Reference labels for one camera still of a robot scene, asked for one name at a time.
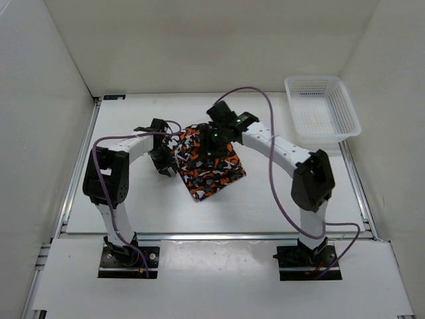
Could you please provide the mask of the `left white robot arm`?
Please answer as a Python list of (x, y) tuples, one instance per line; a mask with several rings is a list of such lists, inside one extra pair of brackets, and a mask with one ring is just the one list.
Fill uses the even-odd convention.
[(124, 266), (138, 263), (148, 267), (124, 204), (129, 192), (129, 167), (147, 154), (159, 174), (172, 177), (177, 173), (177, 164), (163, 141), (177, 134), (169, 125), (170, 121), (155, 118), (150, 126), (137, 127), (129, 135), (101, 137), (88, 158), (82, 190), (102, 216), (108, 232), (104, 242), (110, 254)]

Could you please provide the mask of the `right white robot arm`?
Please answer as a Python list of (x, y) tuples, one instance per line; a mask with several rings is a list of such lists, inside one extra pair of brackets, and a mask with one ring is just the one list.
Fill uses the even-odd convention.
[(220, 101), (207, 110), (210, 117), (206, 132), (209, 153), (221, 156), (224, 147), (237, 142), (278, 165), (292, 179), (291, 198), (299, 207), (300, 223), (295, 258), (299, 265), (312, 266), (322, 258), (327, 246), (325, 215), (335, 187), (329, 156), (323, 150), (311, 152), (275, 135), (270, 128), (249, 112), (233, 112)]

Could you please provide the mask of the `camouflage patterned shorts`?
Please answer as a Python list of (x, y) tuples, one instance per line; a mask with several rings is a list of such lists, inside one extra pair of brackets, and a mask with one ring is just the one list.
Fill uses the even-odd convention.
[(206, 151), (210, 128), (207, 123), (192, 124), (163, 139), (175, 160), (177, 173), (195, 201), (203, 201), (246, 176), (231, 143), (225, 145), (222, 157)]

